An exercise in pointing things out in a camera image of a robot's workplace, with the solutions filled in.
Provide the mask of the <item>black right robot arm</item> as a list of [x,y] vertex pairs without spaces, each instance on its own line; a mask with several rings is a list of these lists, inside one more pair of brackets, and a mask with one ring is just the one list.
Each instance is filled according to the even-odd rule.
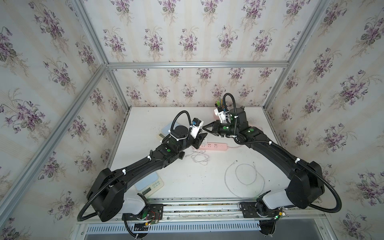
[[[218,120],[203,127],[208,133],[232,138],[239,146],[246,146],[267,158],[280,169],[290,181],[285,189],[275,192],[265,192],[257,198],[255,208],[257,214],[266,218],[272,211],[282,208],[307,207],[324,213],[337,213],[342,209],[342,200],[335,188],[324,177],[321,166],[310,163],[294,156],[282,146],[273,142],[257,127],[251,127],[247,120],[244,107],[236,106],[232,94],[226,93],[215,104],[215,114]],[[328,189],[334,196],[336,205],[333,208],[323,208],[314,205],[314,201]]]

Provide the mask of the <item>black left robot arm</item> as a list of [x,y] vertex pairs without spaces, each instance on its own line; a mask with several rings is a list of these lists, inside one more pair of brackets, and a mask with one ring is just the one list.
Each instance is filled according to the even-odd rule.
[[80,210],[77,221],[98,216],[102,222],[111,220],[123,207],[124,195],[144,177],[161,170],[185,156],[189,147],[198,149],[207,133],[202,132],[204,122],[191,119],[188,111],[174,118],[169,134],[161,144],[141,160],[111,171],[102,170],[87,194],[87,202]]

